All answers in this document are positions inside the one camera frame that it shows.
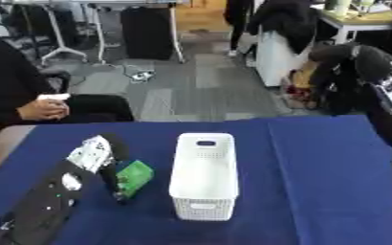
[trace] desk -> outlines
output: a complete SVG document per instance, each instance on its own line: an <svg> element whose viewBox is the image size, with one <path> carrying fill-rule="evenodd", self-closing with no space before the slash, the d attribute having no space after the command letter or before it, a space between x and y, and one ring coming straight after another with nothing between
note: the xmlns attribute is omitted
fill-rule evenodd
<svg viewBox="0 0 392 245"><path fill-rule="evenodd" d="M65 46L64 40L62 38L62 34L57 24L56 17L54 16L53 8L54 5L60 3L79 3L79 4L96 4L99 6L144 6L144 5L168 5L168 4L182 4L186 3L188 0L4 0L5 2L12 2L13 4L22 4L22 5L40 5L42 6L47 14L49 15L49 19L51 21L52 27L54 29L54 34L56 36L58 48L50 52L49 54L41 57L41 64L46 65L46 62L49 58L56 56L60 53L71 53L77 56L81 56L83 61L87 61L87 55L83 52L71 49ZM183 49L180 44L178 38L177 31L177 21L175 15L175 6L169 8L170 9L170 23L171 23L171 36L173 39L173 45L175 51L178 55L178 58L181 63L185 62L185 58L183 55ZM99 18L99 9L95 10L95 24L97 26L98 33L98 41L99 41L99 49L98 49L98 61L101 64L106 64L104 60L104 52L105 52L105 39L103 35L103 30L100 23Z"/></svg>
<svg viewBox="0 0 392 245"><path fill-rule="evenodd" d="M320 10L320 18L325 23L338 29L336 44L346 43L348 35L363 31L388 31L392 30L392 11L369 13L363 17L339 18L331 11Z"/></svg>
<svg viewBox="0 0 392 245"><path fill-rule="evenodd" d="M0 166L34 128L33 125L10 126L0 131Z"/></svg>
<svg viewBox="0 0 392 245"><path fill-rule="evenodd" d="M392 245L392 150L355 116L38 126L0 167L0 215L81 140L101 132L121 136L155 178L125 207L96 180L56 245ZM235 137L241 192L230 222L176 219L167 187L184 132Z"/></svg>

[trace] white desk leg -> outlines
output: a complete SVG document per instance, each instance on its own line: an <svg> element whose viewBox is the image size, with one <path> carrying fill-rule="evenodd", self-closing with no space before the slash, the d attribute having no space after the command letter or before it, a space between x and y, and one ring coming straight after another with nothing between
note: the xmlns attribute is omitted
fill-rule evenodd
<svg viewBox="0 0 392 245"><path fill-rule="evenodd" d="M104 59L104 52L105 52L105 38L104 38L104 32L102 31L102 25L100 23L100 17L99 17L99 9L96 8L94 9L95 12L95 25L97 26L97 33L98 33L98 40L99 40L99 50L98 50L98 61L101 64L106 64L106 61Z"/></svg>
<svg viewBox="0 0 392 245"><path fill-rule="evenodd" d="M336 44L346 43L348 40L348 34L349 31L345 27L338 29L338 35L336 36Z"/></svg>
<svg viewBox="0 0 392 245"><path fill-rule="evenodd" d="M77 51L77 50L70 49L65 46L64 39L62 37L62 33L60 32L60 29L57 25L56 17L54 16L54 12L52 11L52 9L49 6L44 7L44 9L46 10L47 14L49 15L49 19L51 21L52 28L54 29L54 35L56 36L56 41L57 41L58 47L57 47L57 49L53 50L49 54L41 57L41 65L46 65L47 59L49 59L53 56L56 56L59 53L71 53L71 54L75 54L77 56L82 56L83 61L86 61L87 60L86 54L84 54L83 52Z"/></svg>
<svg viewBox="0 0 392 245"><path fill-rule="evenodd" d="M175 52L178 55L178 59L180 63L185 63L185 56L183 55L183 48L181 46L180 40L178 38L178 28L177 28L177 17L175 15L175 7L169 8L170 11L170 21L172 28L172 39L174 42Z"/></svg>

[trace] white plastic basket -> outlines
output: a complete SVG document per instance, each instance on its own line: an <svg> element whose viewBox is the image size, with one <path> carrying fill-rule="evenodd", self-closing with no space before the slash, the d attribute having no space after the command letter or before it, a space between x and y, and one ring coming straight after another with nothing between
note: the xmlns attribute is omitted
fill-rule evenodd
<svg viewBox="0 0 392 245"><path fill-rule="evenodd" d="M175 152L169 194L181 219L229 220L239 194L233 136L182 134Z"/></svg>

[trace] blue tablecloth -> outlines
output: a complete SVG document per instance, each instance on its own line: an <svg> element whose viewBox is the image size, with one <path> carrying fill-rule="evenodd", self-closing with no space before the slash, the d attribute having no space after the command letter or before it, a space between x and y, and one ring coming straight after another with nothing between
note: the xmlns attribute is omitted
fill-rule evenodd
<svg viewBox="0 0 392 245"><path fill-rule="evenodd" d="M269 126L301 245L392 245L392 149L364 117Z"/></svg>
<svg viewBox="0 0 392 245"><path fill-rule="evenodd" d="M55 244L297 244L294 221L266 123L113 123L37 127L0 167L0 214L59 160L94 134L115 132L155 178L128 206L117 205L98 180ZM176 218L168 185L177 137L184 132L228 132L237 144L240 196L230 222Z"/></svg>
<svg viewBox="0 0 392 245"><path fill-rule="evenodd" d="M361 117L43 125L0 167L0 215L102 132L122 136L155 178L125 207L97 179L54 244L392 245L391 149ZM176 218L167 189L184 132L235 137L241 193L229 222Z"/></svg>

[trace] basket handle hole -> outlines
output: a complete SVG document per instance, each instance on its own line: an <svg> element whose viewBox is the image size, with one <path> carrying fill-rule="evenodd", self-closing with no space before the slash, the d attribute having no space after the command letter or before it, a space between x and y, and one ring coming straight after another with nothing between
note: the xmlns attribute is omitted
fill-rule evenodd
<svg viewBox="0 0 392 245"><path fill-rule="evenodd" d="M192 203L190 207L193 210L214 210L216 208L215 204L204 204L204 203Z"/></svg>
<svg viewBox="0 0 392 245"><path fill-rule="evenodd" d="M212 141L200 141L200 142L197 142L196 145L198 145L198 146L215 146L216 143L212 142Z"/></svg>

